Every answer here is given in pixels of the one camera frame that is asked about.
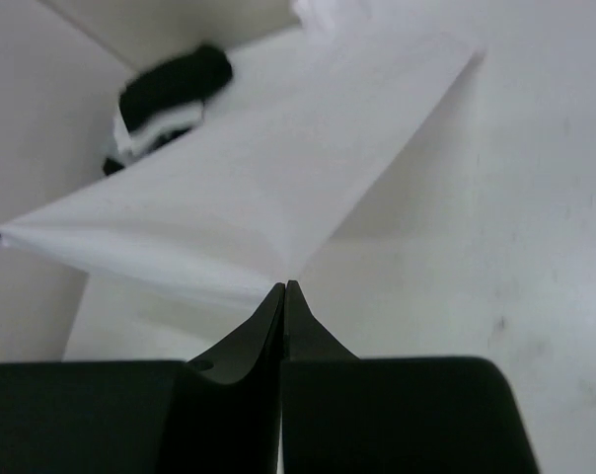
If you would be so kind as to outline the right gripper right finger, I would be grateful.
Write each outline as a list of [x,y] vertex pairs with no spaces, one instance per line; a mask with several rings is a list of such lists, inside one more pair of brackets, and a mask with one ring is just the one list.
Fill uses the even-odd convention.
[[283,467],[288,473],[535,473],[511,387],[475,356],[361,358],[284,302]]

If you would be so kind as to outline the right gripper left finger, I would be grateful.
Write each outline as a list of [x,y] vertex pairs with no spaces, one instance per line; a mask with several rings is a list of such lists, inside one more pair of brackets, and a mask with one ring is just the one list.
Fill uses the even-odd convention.
[[191,360],[0,364],[0,473],[273,473],[284,287]]

